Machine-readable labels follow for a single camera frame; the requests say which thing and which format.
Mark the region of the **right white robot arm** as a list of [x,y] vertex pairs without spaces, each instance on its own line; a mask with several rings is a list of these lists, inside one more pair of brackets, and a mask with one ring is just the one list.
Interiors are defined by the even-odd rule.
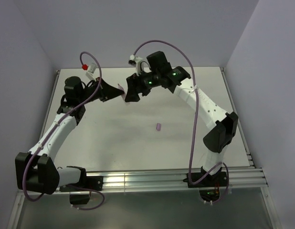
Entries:
[[126,102],[138,102],[141,96],[147,96],[152,88],[163,87],[185,101],[195,110],[195,116],[201,117],[209,132],[203,143],[207,147],[205,162],[202,166],[201,180],[203,184],[212,186],[221,170],[223,155],[236,134],[238,115],[228,113],[220,108],[193,82],[193,74],[184,68],[171,67],[164,52],[158,51],[147,57],[149,72],[141,66],[144,60],[131,55],[128,63],[136,68],[136,72],[126,79]]

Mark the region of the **purple marker cap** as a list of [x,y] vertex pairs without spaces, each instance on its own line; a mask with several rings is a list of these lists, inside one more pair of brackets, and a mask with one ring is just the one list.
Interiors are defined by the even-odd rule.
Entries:
[[156,124],[156,130],[157,130],[157,131],[160,131],[160,130],[161,130],[161,123],[157,123],[157,124]]

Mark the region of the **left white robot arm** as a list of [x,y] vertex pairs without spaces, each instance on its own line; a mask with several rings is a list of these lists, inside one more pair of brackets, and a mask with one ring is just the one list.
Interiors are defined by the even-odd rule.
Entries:
[[27,153],[18,153],[15,158],[18,188],[24,193],[33,191],[48,195],[69,184],[76,190],[85,189],[88,184],[85,168],[67,166],[57,169],[54,159],[68,135],[82,120],[85,103],[97,99],[106,102],[123,94],[124,91],[110,86],[100,77],[88,84],[77,76],[67,78],[64,95],[50,128]]

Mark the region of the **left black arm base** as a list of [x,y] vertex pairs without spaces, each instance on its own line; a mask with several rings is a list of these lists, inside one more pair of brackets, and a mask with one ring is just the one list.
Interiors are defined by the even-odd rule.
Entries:
[[69,192],[74,191],[89,191],[89,194],[70,194],[69,201],[72,205],[86,205],[92,196],[92,192],[99,193],[102,197],[99,205],[102,205],[105,201],[105,196],[101,193],[103,188],[103,176],[87,177],[82,184],[69,184]]

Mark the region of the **pink highlighter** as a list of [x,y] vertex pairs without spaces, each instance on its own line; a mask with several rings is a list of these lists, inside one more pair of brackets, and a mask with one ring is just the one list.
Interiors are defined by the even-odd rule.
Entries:
[[121,97],[122,97],[122,100],[124,101],[124,103],[126,105],[130,105],[130,102],[126,102],[126,92],[125,92],[124,88],[120,84],[118,84],[118,89],[123,91],[123,94],[121,95]]

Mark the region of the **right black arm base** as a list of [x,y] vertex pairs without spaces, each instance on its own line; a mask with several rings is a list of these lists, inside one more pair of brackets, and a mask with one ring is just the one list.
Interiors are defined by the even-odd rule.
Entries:
[[193,185],[189,182],[189,175],[186,174],[186,178],[183,179],[184,183],[187,183],[188,188],[207,188],[207,187],[225,187],[228,184],[227,173],[220,171],[215,175],[207,175],[201,182]]

